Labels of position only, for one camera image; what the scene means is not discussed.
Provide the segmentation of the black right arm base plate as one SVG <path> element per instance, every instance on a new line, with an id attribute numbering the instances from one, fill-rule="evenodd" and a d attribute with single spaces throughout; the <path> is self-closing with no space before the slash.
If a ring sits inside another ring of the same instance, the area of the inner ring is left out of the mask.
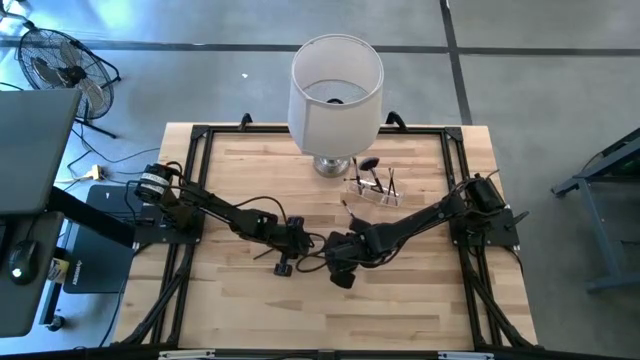
<path id="1" fill-rule="evenodd" d="M 510 208 L 487 214 L 470 210 L 449 221 L 452 240 L 463 247 L 519 246 L 516 225 L 529 214 L 524 211 L 514 215 Z"/>

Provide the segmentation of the yellow label tag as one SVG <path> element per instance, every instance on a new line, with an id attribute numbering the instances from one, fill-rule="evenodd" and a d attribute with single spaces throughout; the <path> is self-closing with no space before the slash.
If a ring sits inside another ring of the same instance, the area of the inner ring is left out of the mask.
<path id="1" fill-rule="evenodd" d="M 47 272 L 47 279 L 53 283 L 63 284 L 65 282 L 69 266 L 70 264 L 68 261 L 60 258 L 53 258 Z"/>

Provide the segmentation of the black aluminium table frame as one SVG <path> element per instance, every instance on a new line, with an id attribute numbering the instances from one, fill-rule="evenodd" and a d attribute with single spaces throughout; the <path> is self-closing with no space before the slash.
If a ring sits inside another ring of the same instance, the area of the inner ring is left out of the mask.
<path id="1" fill-rule="evenodd" d="M 161 161 L 178 161 L 205 188 L 244 208 L 301 216 L 317 240 L 345 231 L 350 215 L 370 222 L 401 219 L 443 197 L 466 172 L 493 174 L 496 161 L 484 126 L 405 131 L 383 127 L 369 154 L 407 185 L 400 207 L 348 193 L 340 179 L 318 175 L 285 126 L 170 123 Z M 277 255 L 207 219 L 184 294 L 168 304 L 163 339 L 179 348 L 272 350 L 469 350 L 490 337 L 478 305 L 471 319 L 459 250 L 447 225 L 412 238 L 389 264 L 360 269 L 351 289 L 331 283 L 318 259 L 290 277 L 273 274 Z"/>

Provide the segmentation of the blue-grey metal stand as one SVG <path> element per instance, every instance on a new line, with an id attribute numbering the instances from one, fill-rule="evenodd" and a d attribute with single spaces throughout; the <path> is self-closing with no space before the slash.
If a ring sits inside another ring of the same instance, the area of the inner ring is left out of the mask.
<path id="1" fill-rule="evenodd" d="M 589 292 L 640 285 L 625 255 L 627 246 L 640 249 L 640 127 L 597 152 L 584 167 L 554 185 L 562 198 L 578 191 L 592 224 L 606 274 L 587 282 Z"/>

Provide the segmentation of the black Husky floor mat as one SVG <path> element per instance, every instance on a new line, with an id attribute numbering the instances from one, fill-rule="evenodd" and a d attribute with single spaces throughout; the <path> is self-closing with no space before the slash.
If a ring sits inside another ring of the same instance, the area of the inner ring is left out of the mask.
<path id="1" fill-rule="evenodd" d="M 94 185 L 86 203 L 92 207 L 130 219 L 130 209 L 124 201 L 123 186 Z M 134 251 L 88 227 L 70 227 L 69 269 L 63 284 L 68 294 L 118 293 L 129 273 Z"/>

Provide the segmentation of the white frame bracket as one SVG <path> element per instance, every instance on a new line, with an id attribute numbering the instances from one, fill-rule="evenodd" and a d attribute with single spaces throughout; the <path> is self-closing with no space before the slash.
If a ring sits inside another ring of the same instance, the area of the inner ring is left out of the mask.
<path id="1" fill-rule="evenodd" d="M 492 353 L 471 351 L 441 351 L 438 360 L 495 360 Z"/>
<path id="2" fill-rule="evenodd" d="M 157 360 L 214 360 L 216 352 L 211 349 L 186 349 L 161 351 Z"/>

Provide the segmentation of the clear acrylic organizer box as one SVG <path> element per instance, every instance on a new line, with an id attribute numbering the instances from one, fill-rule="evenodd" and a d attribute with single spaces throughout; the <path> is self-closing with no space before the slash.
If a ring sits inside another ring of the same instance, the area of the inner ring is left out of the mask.
<path id="1" fill-rule="evenodd" d="M 368 178 L 368 179 L 372 179 L 373 177 L 371 175 L 361 175 L 361 178 Z M 396 180 L 395 179 L 395 184 L 396 184 L 396 189 L 397 189 L 397 198 L 394 198 L 392 196 L 387 196 L 387 185 L 388 185 L 388 177 L 381 177 L 380 181 L 382 183 L 382 186 L 384 188 L 384 192 L 380 193 L 376 188 L 375 185 L 371 186 L 371 185 L 366 185 L 366 184 L 361 184 L 362 187 L 362 195 L 358 195 L 357 192 L 357 188 L 356 188 L 356 183 L 354 182 L 349 182 L 349 181 L 344 181 L 345 182 L 345 189 L 348 193 L 352 193 L 354 195 L 359 196 L 360 198 L 367 200 L 369 202 L 375 203 L 377 205 L 382 205 L 382 206 L 387 206 L 387 207 L 400 207 L 403 202 L 404 202 L 404 198 L 406 195 L 406 191 L 407 191 L 407 185 L 403 182 L 401 182 L 400 180 Z"/>

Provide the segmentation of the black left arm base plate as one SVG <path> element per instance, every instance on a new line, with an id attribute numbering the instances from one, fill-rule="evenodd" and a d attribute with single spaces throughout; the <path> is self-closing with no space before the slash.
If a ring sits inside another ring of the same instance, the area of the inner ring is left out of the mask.
<path id="1" fill-rule="evenodd" d="M 162 208 L 144 204 L 137 216 L 134 240 L 140 244 L 197 244 L 205 215 L 187 206 Z"/>

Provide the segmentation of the black desk support beam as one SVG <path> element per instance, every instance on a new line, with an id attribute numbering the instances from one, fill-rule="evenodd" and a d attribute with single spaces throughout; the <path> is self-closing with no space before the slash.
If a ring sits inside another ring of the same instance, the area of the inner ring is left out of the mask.
<path id="1" fill-rule="evenodd" d="M 46 209 L 61 212 L 72 222 L 88 227 L 122 246 L 133 247 L 135 228 L 132 225 L 119 221 L 57 187 L 52 188 Z"/>

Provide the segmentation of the black floor fan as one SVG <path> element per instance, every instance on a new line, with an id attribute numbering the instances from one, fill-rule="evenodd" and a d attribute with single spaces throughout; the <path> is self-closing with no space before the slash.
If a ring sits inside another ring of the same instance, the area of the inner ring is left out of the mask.
<path id="1" fill-rule="evenodd" d="M 80 92 L 75 123 L 112 139 L 117 137 L 93 124 L 113 106 L 115 84 L 122 80 L 115 65 L 66 33 L 35 26 L 21 36 L 16 60 L 33 89 Z"/>

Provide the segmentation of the large fluffy powder brush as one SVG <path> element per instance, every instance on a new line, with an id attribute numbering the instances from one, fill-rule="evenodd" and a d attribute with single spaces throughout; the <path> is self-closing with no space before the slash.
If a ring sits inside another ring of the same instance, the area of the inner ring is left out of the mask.
<path id="1" fill-rule="evenodd" d="M 361 163 L 359 164 L 358 168 L 361 171 L 368 171 L 374 180 L 375 183 L 375 188 L 380 192 L 383 193 L 384 192 L 384 188 L 382 186 L 382 183 L 377 175 L 376 172 L 376 167 L 378 166 L 380 162 L 380 159 L 378 157 L 367 157 L 364 160 L 361 161 Z"/>

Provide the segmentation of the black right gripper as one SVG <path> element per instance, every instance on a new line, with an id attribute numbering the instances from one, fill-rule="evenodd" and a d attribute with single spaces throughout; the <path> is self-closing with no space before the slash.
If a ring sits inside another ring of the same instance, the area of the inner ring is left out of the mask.
<path id="1" fill-rule="evenodd" d="M 331 232 L 324 247 L 324 255 L 329 269 L 329 280 L 342 289 L 351 289 L 356 275 L 353 270 L 362 265 L 373 268 L 375 252 L 370 242 L 360 233 L 372 226 L 371 223 L 357 217 L 352 217 L 349 230 L 353 233 L 342 234 Z"/>

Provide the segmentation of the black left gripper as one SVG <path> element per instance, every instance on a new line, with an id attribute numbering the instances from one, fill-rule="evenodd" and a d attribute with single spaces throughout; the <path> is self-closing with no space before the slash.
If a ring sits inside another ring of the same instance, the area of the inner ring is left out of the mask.
<path id="1" fill-rule="evenodd" d="M 277 225 L 269 238 L 269 246 L 282 253 L 275 264 L 273 274 L 279 277 L 290 277 L 293 267 L 289 258 L 304 256 L 314 247 L 311 236 L 304 229 L 305 219 L 301 216 L 290 216 L 286 225 Z"/>

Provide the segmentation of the silver table lamp white shade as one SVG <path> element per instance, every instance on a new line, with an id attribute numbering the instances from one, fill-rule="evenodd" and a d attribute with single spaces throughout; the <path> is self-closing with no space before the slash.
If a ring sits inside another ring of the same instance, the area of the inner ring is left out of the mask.
<path id="1" fill-rule="evenodd" d="M 351 160 L 376 140 L 384 77 L 379 54 L 355 36 L 321 35 L 295 53 L 287 124 L 319 175 L 344 175 Z"/>

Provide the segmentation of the grey desk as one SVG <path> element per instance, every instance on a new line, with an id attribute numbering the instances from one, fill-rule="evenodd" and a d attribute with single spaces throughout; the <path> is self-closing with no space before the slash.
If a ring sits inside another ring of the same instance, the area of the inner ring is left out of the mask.
<path id="1" fill-rule="evenodd" d="M 46 209 L 74 115 L 77 90 L 0 92 L 0 338 L 27 335 L 35 321 L 64 215 Z M 16 285 L 9 254 L 38 243 L 36 278 Z"/>

